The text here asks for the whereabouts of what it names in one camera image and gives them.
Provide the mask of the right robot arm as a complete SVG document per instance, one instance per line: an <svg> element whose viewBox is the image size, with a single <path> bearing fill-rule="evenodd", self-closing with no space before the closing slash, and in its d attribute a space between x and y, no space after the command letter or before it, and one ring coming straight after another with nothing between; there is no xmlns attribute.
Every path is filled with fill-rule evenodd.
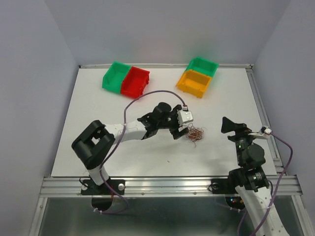
<svg viewBox="0 0 315 236"><path fill-rule="evenodd" d="M266 162L265 151L254 143L255 139L267 140L273 134L272 130L268 126L262 126L258 132L253 132L246 124L235 123L223 117L221 132L235 133L227 138L235 144L239 168L229 172L226 186L242 199L254 226L252 235L288 235L274 205L279 186L270 186L262 168Z"/></svg>

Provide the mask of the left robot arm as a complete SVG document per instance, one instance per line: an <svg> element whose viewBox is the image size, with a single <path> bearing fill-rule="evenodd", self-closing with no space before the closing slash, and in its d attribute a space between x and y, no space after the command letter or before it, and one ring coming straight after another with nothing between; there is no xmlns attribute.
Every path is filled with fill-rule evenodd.
<svg viewBox="0 0 315 236"><path fill-rule="evenodd" d="M186 106L171 108L169 104L160 102L152 112L132 122L103 124L99 120L92 121L73 141L71 148L88 171L93 189L103 194L109 190L110 183L103 162L112 146L151 138L161 129L169 130L176 140L189 132L186 125L192 121L192 112Z"/></svg>

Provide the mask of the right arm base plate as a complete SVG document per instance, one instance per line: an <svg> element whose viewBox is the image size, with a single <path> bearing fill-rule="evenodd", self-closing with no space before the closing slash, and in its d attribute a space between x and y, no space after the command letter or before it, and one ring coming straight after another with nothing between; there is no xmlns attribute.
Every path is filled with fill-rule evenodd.
<svg viewBox="0 0 315 236"><path fill-rule="evenodd" d="M213 194L237 194L235 187L227 178L213 178L208 190Z"/></svg>

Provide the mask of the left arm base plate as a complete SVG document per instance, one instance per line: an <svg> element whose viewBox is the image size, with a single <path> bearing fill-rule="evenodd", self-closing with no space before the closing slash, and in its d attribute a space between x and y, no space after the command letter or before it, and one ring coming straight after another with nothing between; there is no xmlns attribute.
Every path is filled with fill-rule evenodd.
<svg viewBox="0 0 315 236"><path fill-rule="evenodd" d="M105 183L98 186L92 179L79 179L81 184L81 195L92 196L92 195L111 195L114 194ZM114 189L118 194L123 195L125 193L126 181L124 179L109 179L107 181L109 186Z"/></svg>

